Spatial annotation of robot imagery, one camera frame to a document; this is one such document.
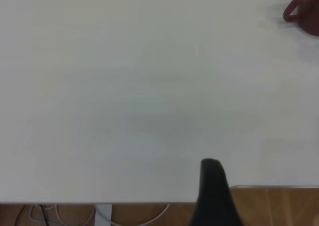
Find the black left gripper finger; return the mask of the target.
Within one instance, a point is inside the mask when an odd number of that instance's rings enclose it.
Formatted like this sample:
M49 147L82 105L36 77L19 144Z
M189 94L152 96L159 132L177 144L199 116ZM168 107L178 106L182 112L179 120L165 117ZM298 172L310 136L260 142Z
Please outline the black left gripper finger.
M242 226L221 163L203 159L200 168L199 195L191 226Z

